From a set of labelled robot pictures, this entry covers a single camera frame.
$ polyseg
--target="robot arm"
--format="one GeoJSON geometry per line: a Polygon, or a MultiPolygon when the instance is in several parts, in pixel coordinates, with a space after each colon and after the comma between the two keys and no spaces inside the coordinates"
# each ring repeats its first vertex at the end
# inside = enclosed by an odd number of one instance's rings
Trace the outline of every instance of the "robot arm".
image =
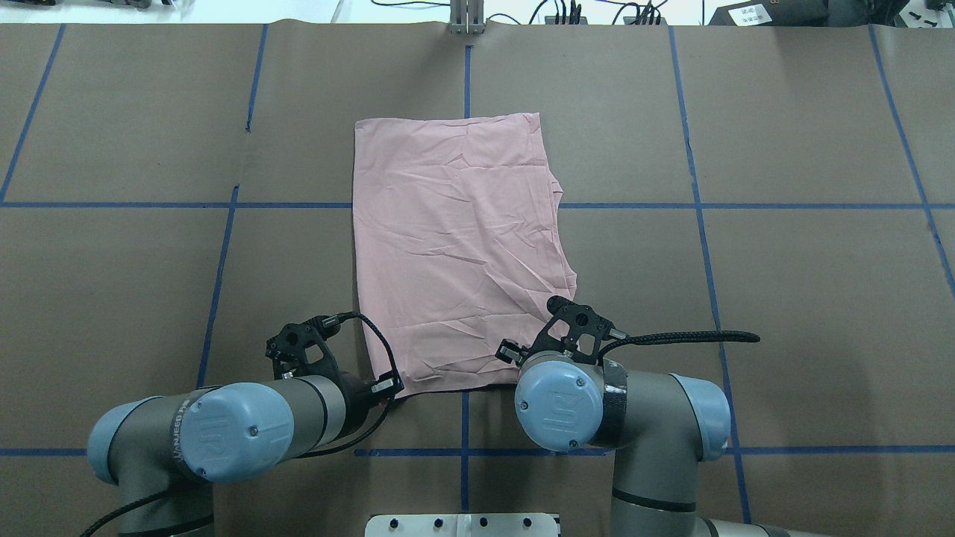
{"type": "Polygon", "coordinates": [[[360,313],[315,317],[286,325],[266,342],[276,377],[271,382],[148,397],[100,418],[87,448],[95,475],[118,484],[126,505],[159,496],[123,516],[120,533],[211,536],[212,483],[241,481],[288,459],[340,451],[370,434],[388,406],[362,436],[315,451],[353,433],[372,407],[390,405],[403,388],[394,366],[372,382],[339,371],[326,340],[349,318],[366,321],[391,356],[384,336],[360,313]],[[305,354],[311,347],[322,352],[313,363],[305,354]]]}
{"type": "Polygon", "coordinates": [[[520,367],[515,411],[541,447],[567,452],[586,443],[616,449],[610,504],[612,537],[810,537],[771,526],[701,519],[696,514],[697,464],[723,455],[730,405],[715,384],[678,375],[628,372],[605,359],[623,344],[756,342],[737,332],[629,337],[588,306],[554,296],[553,318],[530,347],[501,342],[499,359],[520,367]],[[562,320],[568,334],[548,334],[562,320]],[[589,351],[582,337],[595,343],[589,351]],[[601,342],[616,340],[601,349],[601,342]]]}

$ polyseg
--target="black band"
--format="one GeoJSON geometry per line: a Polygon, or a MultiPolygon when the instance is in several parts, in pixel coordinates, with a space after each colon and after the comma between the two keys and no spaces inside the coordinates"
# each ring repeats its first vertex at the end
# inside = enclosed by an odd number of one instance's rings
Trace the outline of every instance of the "black band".
{"type": "Polygon", "coordinates": [[[169,537],[170,535],[179,535],[180,533],[186,533],[188,531],[193,531],[199,529],[200,527],[209,526],[215,522],[215,517],[209,515],[202,517],[199,520],[194,520],[192,522],[187,522],[185,524],[176,524],[175,526],[161,527],[159,529],[150,529],[148,531],[134,531],[133,533],[120,533],[119,537],[169,537]]]}
{"type": "Polygon", "coordinates": [[[590,441],[602,447],[617,447],[626,415],[626,369],[613,360],[604,360],[604,418],[590,441]]]}
{"type": "Polygon", "coordinates": [[[710,531],[710,537],[719,537],[719,531],[716,531],[716,526],[713,525],[713,521],[708,518],[701,518],[703,524],[707,525],[707,529],[710,531]]]}
{"type": "Polygon", "coordinates": [[[176,414],[173,416],[172,423],[170,423],[169,425],[169,438],[172,440],[170,447],[172,449],[173,464],[176,466],[176,468],[180,471],[180,473],[183,476],[185,476],[189,480],[192,480],[196,483],[205,484],[205,483],[209,483],[209,481],[204,479],[202,476],[196,475],[196,473],[192,471],[192,468],[190,468],[189,465],[185,463],[185,459],[182,457],[182,443],[180,438],[180,430],[182,428],[182,417],[185,416],[185,411],[189,410],[189,407],[192,406],[193,403],[195,403],[197,400],[199,400],[200,397],[219,388],[221,388],[221,386],[210,386],[208,388],[200,388],[199,390],[196,390],[195,392],[192,392],[191,394],[186,396],[185,399],[182,400],[182,403],[180,404],[179,408],[176,409],[176,414]]]}
{"type": "Polygon", "coordinates": [[[319,391],[317,386],[301,378],[293,377],[292,379],[301,380],[302,382],[305,382],[308,386],[311,386],[311,389],[315,391],[315,394],[317,394],[318,398],[322,401],[322,432],[318,434],[318,438],[315,439],[315,443],[312,444],[311,447],[306,451],[307,453],[308,451],[311,451],[315,449],[316,447],[318,447],[318,442],[322,441],[322,437],[325,436],[325,429],[329,426],[329,406],[325,403],[325,396],[322,395],[322,392],[319,391]]]}
{"type": "Polygon", "coordinates": [[[624,492],[616,486],[613,487],[613,497],[617,500],[627,502],[628,504],[639,505],[649,509],[659,511],[670,511],[672,513],[692,513],[696,510],[696,502],[692,504],[680,504],[678,502],[667,502],[666,500],[654,500],[653,498],[644,498],[635,496],[629,492],[624,492]]]}
{"type": "Polygon", "coordinates": [[[769,535],[770,537],[789,537],[789,531],[786,531],[785,529],[781,527],[763,526],[761,524],[756,524],[754,526],[762,527],[763,530],[766,531],[766,534],[769,535]]]}

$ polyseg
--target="blue joint cap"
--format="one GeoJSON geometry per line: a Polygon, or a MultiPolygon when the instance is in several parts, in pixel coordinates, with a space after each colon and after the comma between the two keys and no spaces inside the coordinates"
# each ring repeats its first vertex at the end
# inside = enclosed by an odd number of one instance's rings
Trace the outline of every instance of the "blue joint cap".
{"type": "Polygon", "coordinates": [[[566,453],[597,433],[604,418],[603,387],[573,364],[545,361],[520,376],[514,408],[531,440],[566,453]]]}
{"type": "Polygon", "coordinates": [[[258,476],[282,461],[295,421],[278,392],[254,382],[223,386],[200,397],[182,417],[182,459],[212,483],[258,476]]]}
{"type": "Polygon", "coordinates": [[[86,441],[86,460],[93,467],[93,474],[100,481],[117,484],[117,480],[110,472],[110,447],[113,445],[113,437],[119,430],[119,426],[140,404],[159,397],[152,396],[136,402],[121,404],[104,414],[93,426],[90,437],[86,441]]]}
{"type": "Polygon", "coordinates": [[[687,394],[703,441],[703,461],[715,461],[726,452],[730,439],[730,404],[719,386],[688,376],[670,374],[687,394]]]}

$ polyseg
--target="ur logo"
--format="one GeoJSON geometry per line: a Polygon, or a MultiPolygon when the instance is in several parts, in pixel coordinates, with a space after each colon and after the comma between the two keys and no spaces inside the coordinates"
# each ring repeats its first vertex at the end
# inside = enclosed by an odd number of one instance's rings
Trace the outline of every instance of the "ur logo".
{"type": "Polygon", "coordinates": [[[202,445],[202,461],[212,461],[225,455],[223,429],[229,420],[220,417],[203,418],[199,422],[199,444],[202,445]]]}
{"type": "Polygon", "coordinates": [[[544,427],[552,431],[576,432],[575,427],[578,421],[576,407],[580,405],[583,396],[561,392],[550,392],[548,395],[550,416],[543,419],[544,427]]]}

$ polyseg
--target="metal bracket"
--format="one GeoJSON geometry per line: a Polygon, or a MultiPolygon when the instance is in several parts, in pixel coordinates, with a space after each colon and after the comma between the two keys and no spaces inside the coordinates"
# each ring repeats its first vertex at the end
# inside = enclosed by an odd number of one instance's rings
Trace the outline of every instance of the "metal bracket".
{"type": "Polygon", "coordinates": [[[450,0],[451,33],[484,33],[484,0],[450,0]]]}
{"type": "Polygon", "coordinates": [[[558,520],[545,513],[377,515],[365,526],[365,537],[560,537],[558,520]]]}

